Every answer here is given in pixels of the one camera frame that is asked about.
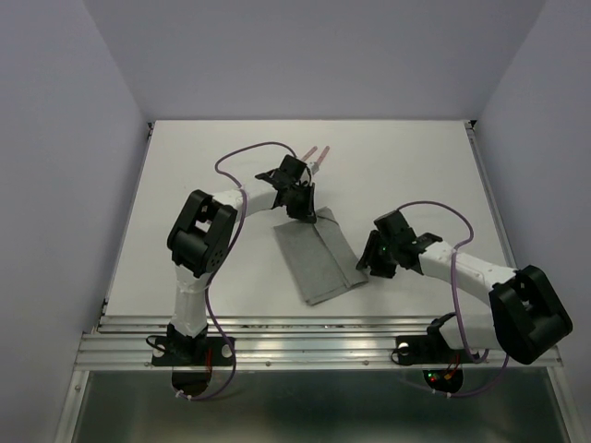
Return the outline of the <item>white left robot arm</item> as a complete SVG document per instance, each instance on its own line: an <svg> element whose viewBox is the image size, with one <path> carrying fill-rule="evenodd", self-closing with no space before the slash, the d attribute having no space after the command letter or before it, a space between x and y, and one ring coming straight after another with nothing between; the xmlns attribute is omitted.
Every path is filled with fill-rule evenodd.
<svg viewBox="0 0 591 443"><path fill-rule="evenodd" d="M208 194L192 192L167 238L175 264L175 311L166 336L174 340L174 353L194 364L205 354L207 333L205 292L211 277L229 255L233 234L247 217L284 208L289 218L305 223L317 220L314 175L317 162L286 155L280 166L255 175L234 188Z"/></svg>

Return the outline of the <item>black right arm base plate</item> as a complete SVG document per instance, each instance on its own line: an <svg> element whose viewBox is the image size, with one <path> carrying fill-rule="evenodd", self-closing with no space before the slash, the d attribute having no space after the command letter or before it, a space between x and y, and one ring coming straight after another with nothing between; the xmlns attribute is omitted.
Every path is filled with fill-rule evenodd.
<svg viewBox="0 0 591 443"><path fill-rule="evenodd" d="M472 363L464 348L452 349L440 333L440 328L453 318L455 314L449 313L434 319L423 334L398 336L391 360L402 366Z"/></svg>

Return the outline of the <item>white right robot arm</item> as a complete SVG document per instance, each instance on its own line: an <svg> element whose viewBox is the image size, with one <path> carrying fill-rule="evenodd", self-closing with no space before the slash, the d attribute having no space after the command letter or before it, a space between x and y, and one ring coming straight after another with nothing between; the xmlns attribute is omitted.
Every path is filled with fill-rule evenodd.
<svg viewBox="0 0 591 443"><path fill-rule="evenodd" d="M433 319L425 332L399 336L392 353L398 365L474 363L502 351L530 365L573 331L573 322L546 273L535 266L503 267L461 253L434 233L418 235L392 211L374 221L357 269L391 279L399 268L450 284L486 308L465 315L458 308Z"/></svg>

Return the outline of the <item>grey cloth napkin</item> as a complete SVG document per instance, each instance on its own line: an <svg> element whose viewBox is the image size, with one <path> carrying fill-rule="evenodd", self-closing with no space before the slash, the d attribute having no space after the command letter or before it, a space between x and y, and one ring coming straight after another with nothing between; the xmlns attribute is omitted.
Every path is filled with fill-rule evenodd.
<svg viewBox="0 0 591 443"><path fill-rule="evenodd" d="M290 221L273 228L302 301L319 305L368 283L332 210L316 211L314 223Z"/></svg>

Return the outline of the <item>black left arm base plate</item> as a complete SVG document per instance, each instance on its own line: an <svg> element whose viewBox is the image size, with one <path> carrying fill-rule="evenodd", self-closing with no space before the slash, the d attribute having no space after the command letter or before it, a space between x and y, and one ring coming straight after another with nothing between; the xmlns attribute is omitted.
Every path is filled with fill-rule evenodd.
<svg viewBox="0 0 591 443"><path fill-rule="evenodd" d="M152 350L151 364L157 367L230 367L234 363L232 351L222 337L200 337L185 345L172 344L166 336L149 335L145 342Z"/></svg>

